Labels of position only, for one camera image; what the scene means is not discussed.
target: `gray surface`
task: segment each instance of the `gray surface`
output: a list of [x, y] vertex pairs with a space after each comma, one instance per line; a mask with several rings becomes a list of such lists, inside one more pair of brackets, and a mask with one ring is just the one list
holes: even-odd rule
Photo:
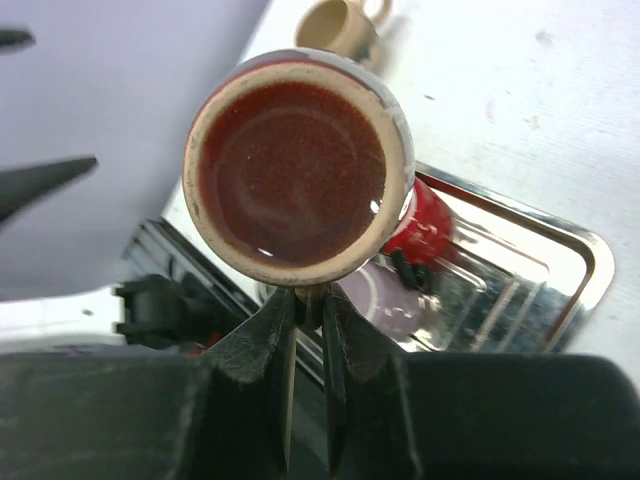
[[95, 154], [98, 171], [0, 235], [0, 299], [117, 280], [120, 254], [180, 175], [191, 120], [267, 0], [4, 0], [37, 44], [0, 58], [0, 168]]

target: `black plastic part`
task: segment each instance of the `black plastic part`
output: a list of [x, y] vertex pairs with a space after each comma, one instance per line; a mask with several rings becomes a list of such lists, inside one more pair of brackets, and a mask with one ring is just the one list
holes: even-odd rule
[[407, 478], [640, 478], [640, 403], [607, 360], [425, 354], [394, 369]]
[[0, 27], [0, 53], [11, 53], [34, 43], [35, 38], [26, 29]]
[[83, 157], [0, 172], [0, 224], [97, 164], [95, 157]]
[[640, 478], [640, 402], [612, 363], [409, 354], [332, 293], [323, 341], [335, 478]]
[[117, 357], [4, 357], [0, 476], [284, 478], [295, 371], [292, 305], [292, 292], [277, 292], [197, 357], [135, 349]]
[[181, 283], [148, 275], [125, 282], [115, 294], [123, 299], [125, 313], [116, 332], [131, 345], [155, 349], [183, 342], [206, 345], [213, 333], [225, 336], [244, 320], [216, 301], [189, 273]]
[[404, 285], [405, 288], [409, 290], [417, 290], [418, 282], [416, 279], [415, 272], [411, 268], [411, 265], [407, 262], [402, 250], [396, 250], [391, 255], [391, 263], [396, 273], [398, 274], [398, 278], [400, 278], [400, 282]]

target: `cup rim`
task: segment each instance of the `cup rim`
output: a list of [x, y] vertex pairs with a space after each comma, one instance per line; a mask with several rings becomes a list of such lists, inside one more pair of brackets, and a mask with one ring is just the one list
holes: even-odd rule
[[[348, 73], [335, 65], [295, 59], [286, 63], [291, 67], [286, 79], [304, 79], [327, 88], [327, 78], [333, 84], [345, 87], [340, 94], [367, 118], [380, 139], [385, 161], [385, 185], [378, 213], [360, 237], [335, 256], [304, 267], [279, 267], [253, 260], [230, 245], [218, 232], [215, 221], [209, 218], [200, 194], [199, 172], [203, 158], [201, 149], [209, 128], [217, 117], [235, 100], [247, 93], [247, 82], [254, 81], [251, 88], [277, 83], [280, 76], [267, 75], [270, 67], [283, 62], [271, 62], [242, 72], [219, 87], [204, 103], [193, 121], [185, 146], [183, 163], [183, 191], [189, 214], [205, 243], [224, 262], [239, 272], [263, 283], [280, 286], [308, 286], [337, 280], [362, 266], [375, 255], [393, 233], [403, 208], [406, 192], [404, 188], [404, 148], [398, 126], [393, 116], [386, 111], [381, 99]], [[377, 102], [372, 102], [374, 95]]]

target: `white surface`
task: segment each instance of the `white surface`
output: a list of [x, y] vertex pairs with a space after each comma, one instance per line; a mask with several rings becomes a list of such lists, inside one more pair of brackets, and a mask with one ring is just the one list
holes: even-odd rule
[[113, 324], [122, 301], [111, 287], [68, 297], [0, 303], [0, 353], [45, 345], [122, 344]]
[[0, 169], [95, 154], [99, 169], [0, 234], [0, 299], [121, 278], [119, 258], [180, 176], [202, 99], [267, 0], [3, 0], [37, 44], [0, 56]]
[[[245, 57], [292, 46], [312, 4], [273, 0]], [[420, 161], [609, 243], [616, 278], [571, 351], [609, 357], [640, 385], [635, 3], [396, 0], [381, 36], [381, 77], [406, 111]], [[179, 186], [164, 216], [221, 265], [193, 227]], [[254, 294], [253, 282], [225, 267]]]

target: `red cup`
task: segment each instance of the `red cup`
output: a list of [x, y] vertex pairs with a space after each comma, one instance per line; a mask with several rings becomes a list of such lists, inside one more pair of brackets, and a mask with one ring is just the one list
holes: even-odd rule
[[382, 252], [402, 251], [410, 264], [429, 264], [449, 247], [453, 225], [451, 211], [444, 201], [419, 178], [400, 224]]

